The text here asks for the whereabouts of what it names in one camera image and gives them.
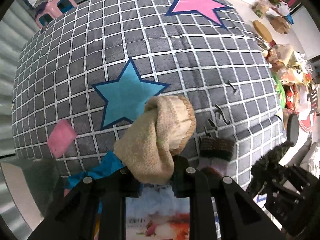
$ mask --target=corrugated metal wall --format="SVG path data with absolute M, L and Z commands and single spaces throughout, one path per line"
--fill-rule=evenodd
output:
M 23 45 L 39 30 L 22 0 L 15 0 L 0 22 L 0 156 L 15 153 L 11 103 Z

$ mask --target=pink stool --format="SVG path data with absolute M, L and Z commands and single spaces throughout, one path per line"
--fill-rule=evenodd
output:
M 42 28 L 76 6 L 74 0 L 49 0 L 44 10 L 36 16 L 36 24 Z

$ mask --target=gray grid blanket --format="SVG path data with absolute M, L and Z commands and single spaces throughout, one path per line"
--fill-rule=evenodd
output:
M 197 166 L 204 126 L 212 136 L 233 138 L 236 153 L 228 175 L 246 187 L 251 165 L 283 136 L 268 65 L 234 9 L 217 12 L 224 29 L 198 14 L 164 16 L 173 1 L 90 0 L 28 41 L 13 90 L 19 158 L 52 158 L 46 141 L 64 118 L 78 136 L 57 159 L 61 176 L 98 165 L 130 124 L 122 121 L 100 131 L 105 103 L 91 84 L 117 79 L 132 57 L 143 79 L 171 84 L 162 95 L 191 101 L 197 127 L 182 155 Z M 215 105 L 230 124 L 216 118 Z

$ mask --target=box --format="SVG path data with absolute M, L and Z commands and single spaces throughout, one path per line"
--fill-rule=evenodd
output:
M 290 25 L 283 17 L 278 16 L 271 20 L 270 23 L 276 32 L 288 34 Z

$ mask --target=red item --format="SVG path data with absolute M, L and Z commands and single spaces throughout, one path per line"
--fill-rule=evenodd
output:
M 155 230 L 158 224 L 155 224 L 152 220 L 147 224 L 146 236 L 155 236 Z
M 272 40 L 272 41 L 269 42 L 270 49 L 271 49 L 272 47 L 274 47 L 275 45 L 277 45 L 277 44 L 276 44 L 276 42 L 275 42 L 274 40 Z
M 306 74 L 305 78 L 307 82 L 312 82 L 312 76 L 310 73 Z
M 290 90 L 287 90 L 285 95 L 286 95 L 286 106 L 287 106 L 287 108 L 294 112 L 294 106 L 293 106 L 293 95 L 294 95 L 294 93 L 293 93 L 292 89 L 290 88 Z
M 77 133 L 72 126 L 67 120 L 62 119 L 54 127 L 47 144 L 54 157 L 60 158 L 76 137 Z
M 299 124 L 303 131 L 310 132 L 315 121 L 316 121 L 316 114 L 312 113 L 307 117 L 306 120 L 299 121 Z

